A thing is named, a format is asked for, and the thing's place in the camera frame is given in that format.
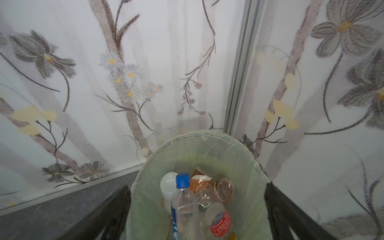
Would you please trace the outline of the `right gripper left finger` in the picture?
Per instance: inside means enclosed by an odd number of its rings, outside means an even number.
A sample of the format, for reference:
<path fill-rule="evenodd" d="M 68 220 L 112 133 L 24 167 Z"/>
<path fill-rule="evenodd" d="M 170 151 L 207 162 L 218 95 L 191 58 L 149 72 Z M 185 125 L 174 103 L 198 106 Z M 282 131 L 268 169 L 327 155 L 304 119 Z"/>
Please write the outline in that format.
<path fill-rule="evenodd" d="M 59 237 L 60 240 L 119 240 L 131 206 L 131 191 L 123 186 Z"/>

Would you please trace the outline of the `crushed bottle red label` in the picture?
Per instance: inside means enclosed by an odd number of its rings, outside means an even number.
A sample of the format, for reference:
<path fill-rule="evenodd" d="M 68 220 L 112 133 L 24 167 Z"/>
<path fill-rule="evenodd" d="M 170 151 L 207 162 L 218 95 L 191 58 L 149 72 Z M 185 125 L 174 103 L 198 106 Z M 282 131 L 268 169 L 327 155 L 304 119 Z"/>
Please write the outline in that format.
<path fill-rule="evenodd" d="M 237 240 L 233 231 L 232 216 L 220 201 L 210 184 L 197 192 L 201 221 L 210 229 L 213 236 L 219 240 Z"/>

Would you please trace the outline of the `white bottle red cap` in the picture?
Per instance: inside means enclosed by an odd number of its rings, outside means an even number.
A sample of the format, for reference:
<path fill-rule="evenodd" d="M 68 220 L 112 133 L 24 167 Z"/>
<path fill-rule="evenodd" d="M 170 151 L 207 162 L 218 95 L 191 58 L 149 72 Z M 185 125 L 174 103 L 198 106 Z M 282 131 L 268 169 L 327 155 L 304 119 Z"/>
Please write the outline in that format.
<path fill-rule="evenodd" d="M 160 181 L 160 189 L 163 196 L 163 202 L 165 209 L 169 215 L 171 211 L 171 200 L 175 192 L 177 191 L 176 176 L 178 173 L 170 172 L 165 174 Z"/>

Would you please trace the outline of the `mesh bin with green bag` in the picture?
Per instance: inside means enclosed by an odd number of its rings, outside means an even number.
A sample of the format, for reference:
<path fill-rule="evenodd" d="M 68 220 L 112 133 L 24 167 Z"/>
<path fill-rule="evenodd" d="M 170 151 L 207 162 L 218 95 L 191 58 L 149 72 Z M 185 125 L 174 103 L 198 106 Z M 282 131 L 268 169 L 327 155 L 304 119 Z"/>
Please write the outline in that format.
<path fill-rule="evenodd" d="M 268 176 L 243 143 L 215 130 L 180 135 L 150 156 L 132 185 L 127 239 L 172 239 L 172 221 L 163 205 L 161 179 L 170 172 L 192 174 L 196 170 L 202 170 L 213 181 L 227 178 L 233 182 L 235 196 L 226 207 L 238 239 L 272 239 L 264 200 Z"/>

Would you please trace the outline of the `crushed bottle blue cap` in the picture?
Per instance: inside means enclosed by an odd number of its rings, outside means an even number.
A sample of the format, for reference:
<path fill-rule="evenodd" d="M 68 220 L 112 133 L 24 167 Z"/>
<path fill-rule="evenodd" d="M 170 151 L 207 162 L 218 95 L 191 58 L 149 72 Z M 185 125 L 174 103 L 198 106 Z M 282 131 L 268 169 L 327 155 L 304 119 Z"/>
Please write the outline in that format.
<path fill-rule="evenodd" d="M 171 214 L 174 240 L 201 239 L 198 198 L 190 189 L 190 176 L 187 173 L 176 176 Z"/>

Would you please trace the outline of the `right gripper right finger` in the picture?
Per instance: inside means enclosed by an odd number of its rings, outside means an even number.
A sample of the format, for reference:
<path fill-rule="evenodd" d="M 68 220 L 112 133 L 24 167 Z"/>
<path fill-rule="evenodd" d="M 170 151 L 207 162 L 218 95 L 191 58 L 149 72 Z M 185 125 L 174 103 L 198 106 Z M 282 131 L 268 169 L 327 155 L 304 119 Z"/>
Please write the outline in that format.
<path fill-rule="evenodd" d="M 268 220 L 274 240 L 334 240 L 273 183 L 267 183 L 264 193 Z"/>

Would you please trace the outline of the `orange copper label bottle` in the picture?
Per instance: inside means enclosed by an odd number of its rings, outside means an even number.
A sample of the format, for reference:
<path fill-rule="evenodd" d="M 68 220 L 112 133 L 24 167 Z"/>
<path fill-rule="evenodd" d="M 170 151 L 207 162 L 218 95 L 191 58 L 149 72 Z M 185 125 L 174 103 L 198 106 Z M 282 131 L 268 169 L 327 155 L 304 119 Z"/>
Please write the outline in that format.
<path fill-rule="evenodd" d="M 204 189 L 206 184 L 210 184 L 212 179 L 213 178 L 209 172 L 200 167 L 196 167 L 190 179 L 189 188 L 193 193 L 197 193 Z"/>

